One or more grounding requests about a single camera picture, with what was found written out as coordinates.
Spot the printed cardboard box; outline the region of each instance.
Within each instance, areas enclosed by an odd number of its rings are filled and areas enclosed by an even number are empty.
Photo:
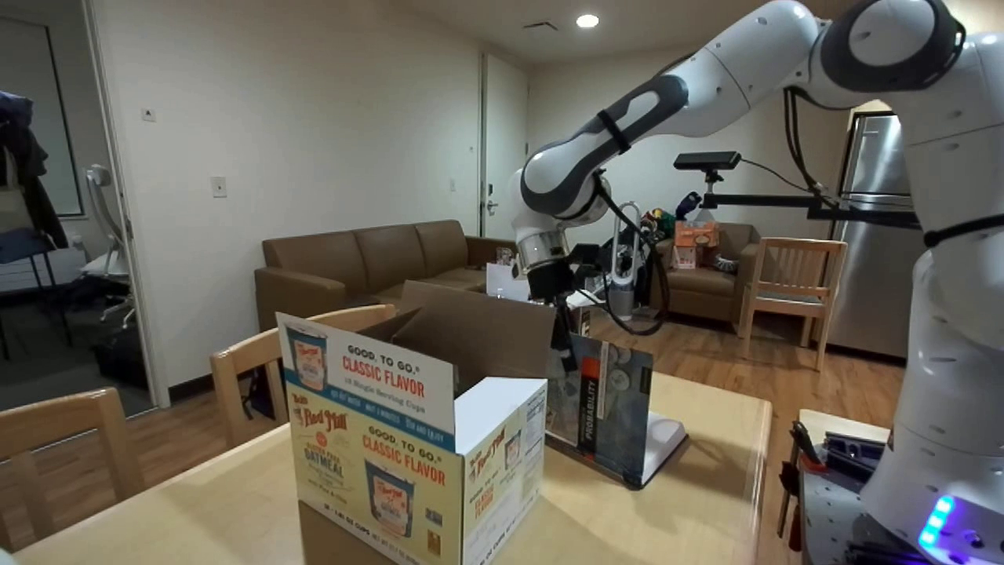
[[[371,335],[281,317],[299,497],[397,563],[486,563],[541,500],[552,313],[417,286],[403,310]]]

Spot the ceiling light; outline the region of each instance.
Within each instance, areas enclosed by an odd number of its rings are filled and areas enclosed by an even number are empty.
[[[596,29],[596,25],[600,25],[600,16],[596,16],[596,12],[581,12],[581,16],[576,20],[576,25],[578,25],[578,29]]]

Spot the light wooden table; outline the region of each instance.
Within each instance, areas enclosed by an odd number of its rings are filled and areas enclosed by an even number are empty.
[[[498,563],[752,563],[773,405],[657,378],[690,443],[646,491],[545,448],[543,500]],[[296,502],[288,428],[211,458],[21,552],[32,563],[381,563]]]
[[[827,412],[802,409],[798,419],[807,428],[813,446],[824,446],[827,432],[846,432],[846,435],[860,435],[860,438],[874,438],[874,443],[888,438],[888,428],[874,428],[874,424],[827,413]]]

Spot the box flap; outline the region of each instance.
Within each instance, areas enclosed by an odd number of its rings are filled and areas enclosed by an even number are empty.
[[[529,405],[535,395],[543,395],[543,390],[545,390],[545,381],[483,378],[455,403],[455,417],[460,417],[455,451],[469,455],[472,448],[478,448],[521,405]]]
[[[455,446],[455,368],[374,335],[281,313],[284,373],[441,448]]]
[[[381,321],[374,326],[363,326],[358,332],[371,335],[371,339],[383,339],[383,342],[397,342],[397,332],[403,332],[408,322],[416,322],[417,310],[403,310],[391,321]]]
[[[426,281],[404,281],[403,310],[417,310],[397,342],[460,371],[460,393],[486,373],[545,378],[556,310]]]

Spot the baseboard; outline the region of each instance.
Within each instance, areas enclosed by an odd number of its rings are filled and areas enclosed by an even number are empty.
[[[171,385],[171,390],[166,390],[166,400],[175,405],[175,403],[205,395],[205,393],[211,393],[211,390],[213,390],[213,378],[205,373],[205,378],[195,378],[195,381],[190,381],[190,382]]]

